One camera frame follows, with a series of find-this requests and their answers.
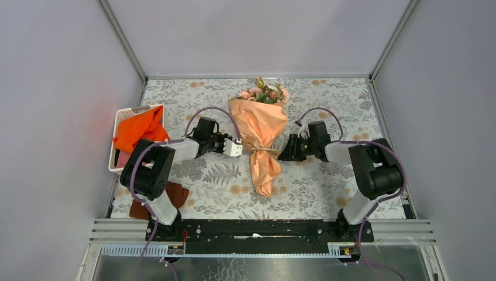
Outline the beige kraft wrapping paper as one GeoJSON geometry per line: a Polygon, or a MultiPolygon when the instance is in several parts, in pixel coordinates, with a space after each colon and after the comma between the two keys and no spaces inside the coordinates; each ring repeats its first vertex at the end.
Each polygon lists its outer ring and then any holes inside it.
{"type": "MultiPolygon", "coordinates": [[[[287,115],[283,106],[279,104],[231,100],[228,106],[242,141],[272,148],[274,141],[286,127],[287,115]]],[[[250,153],[250,172],[254,188],[260,195],[270,198],[273,195],[273,181],[280,175],[281,165],[266,152],[250,153]]]]}

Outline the tan satin ribbon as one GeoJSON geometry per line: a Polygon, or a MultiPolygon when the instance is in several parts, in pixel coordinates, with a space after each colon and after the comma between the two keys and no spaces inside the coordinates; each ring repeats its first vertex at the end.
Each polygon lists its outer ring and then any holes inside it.
{"type": "Polygon", "coordinates": [[[271,157],[276,158],[276,159],[281,154],[280,150],[254,145],[252,143],[246,142],[245,140],[243,140],[242,145],[243,145],[243,150],[250,151],[250,152],[266,152],[271,157]]]}

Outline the pink fake flower bouquet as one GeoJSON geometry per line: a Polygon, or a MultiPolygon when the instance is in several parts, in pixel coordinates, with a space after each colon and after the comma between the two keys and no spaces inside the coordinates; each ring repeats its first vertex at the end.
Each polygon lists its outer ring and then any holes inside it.
{"type": "Polygon", "coordinates": [[[256,78],[256,86],[241,91],[232,100],[245,100],[259,102],[263,104],[286,104],[290,99],[290,94],[280,83],[268,84],[261,76],[256,78]]]}

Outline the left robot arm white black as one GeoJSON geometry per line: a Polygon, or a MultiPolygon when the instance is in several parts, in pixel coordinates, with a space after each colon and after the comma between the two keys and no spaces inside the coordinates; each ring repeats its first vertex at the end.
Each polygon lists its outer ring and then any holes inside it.
{"type": "Polygon", "coordinates": [[[209,152],[238,156],[240,150],[232,136],[219,132],[214,119],[202,117],[182,140],[140,139],[120,174],[120,184],[151,209],[150,220],[160,224],[159,233],[166,240],[177,239],[182,227],[178,207],[166,193],[172,166],[209,152]]]}

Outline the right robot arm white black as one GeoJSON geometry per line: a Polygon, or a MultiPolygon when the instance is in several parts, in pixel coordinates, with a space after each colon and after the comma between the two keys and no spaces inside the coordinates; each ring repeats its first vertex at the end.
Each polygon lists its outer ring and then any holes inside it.
{"type": "Polygon", "coordinates": [[[339,211],[335,226],[337,237],[343,241],[350,241],[359,233],[358,225],[370,216],[380,200],[405,185],[403,166],[384,138],[371,142],[332,140],[326,124],[315,121],[289,136],[278,159],[303,162],[309,156],[352,167],[358,191],[351,203],[339,211]]]}

